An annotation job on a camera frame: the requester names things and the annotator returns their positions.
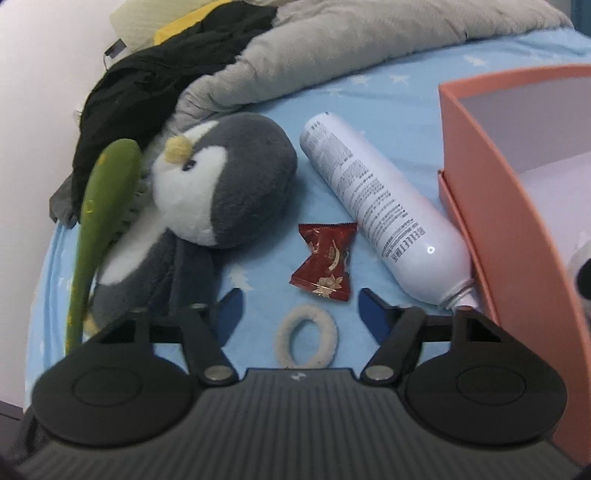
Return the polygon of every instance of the stuffed penguin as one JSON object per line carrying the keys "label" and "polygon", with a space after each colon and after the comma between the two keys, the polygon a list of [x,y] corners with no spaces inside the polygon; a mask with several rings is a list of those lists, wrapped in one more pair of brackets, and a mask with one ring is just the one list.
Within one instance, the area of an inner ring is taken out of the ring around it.
{"label": "stuffed penguin", "polygon": [[170,138],[151,166],[151,196],[107,254],[85,331],[133,309],[172,314],[216,298],[212,248],[254,240],[290,195],[297,154],[254,113],[208,121]]}

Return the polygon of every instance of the wrapped candy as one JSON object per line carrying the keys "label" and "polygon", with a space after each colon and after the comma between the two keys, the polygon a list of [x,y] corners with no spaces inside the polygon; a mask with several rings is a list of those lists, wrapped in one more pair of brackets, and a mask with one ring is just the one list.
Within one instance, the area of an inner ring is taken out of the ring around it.
{"label": "wrapped candy", "polygon": [[311,255],[294,272],[290,283],[322,297],[349,300],[351,287],[346,260],[357,224],[301,223],[299,230]]}

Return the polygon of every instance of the metal screw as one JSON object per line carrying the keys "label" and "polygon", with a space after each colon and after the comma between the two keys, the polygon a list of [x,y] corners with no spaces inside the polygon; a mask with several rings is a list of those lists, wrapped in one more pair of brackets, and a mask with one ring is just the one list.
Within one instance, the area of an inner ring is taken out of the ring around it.
{"label": "metal screw", "polygon": [[372,365],[365,369],[365,375],[376,382],[390,380],[394,376],[394,370],[387,365]]}
{"label": "metal screw", "polygon": [[234,374],[234,370],[226,365],[214,365],[212,367],[207,367],[204,373],[209,380],[223,382]]}

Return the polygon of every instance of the gray blanket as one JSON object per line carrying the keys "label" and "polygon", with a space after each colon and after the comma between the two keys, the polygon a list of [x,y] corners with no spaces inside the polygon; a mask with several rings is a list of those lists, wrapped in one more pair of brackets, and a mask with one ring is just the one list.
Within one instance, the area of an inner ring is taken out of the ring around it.
{"label": "gray blanket", "polygon": [[186,129],[413,52],[569,25],[544,0],[293,0],[235,64],[185,90],[166,128]]}

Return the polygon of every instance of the penguin eye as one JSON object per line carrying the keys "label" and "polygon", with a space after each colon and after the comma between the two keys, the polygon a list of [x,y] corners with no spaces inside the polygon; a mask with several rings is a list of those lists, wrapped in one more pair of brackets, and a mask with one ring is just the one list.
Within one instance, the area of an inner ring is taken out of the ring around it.
{"label": "penguin eye", "polygon": [[183,171],[191,170],[196,164],[197,164],[197,162],[194,160],[187,160],[185,162],[185,165],[183,165]]}

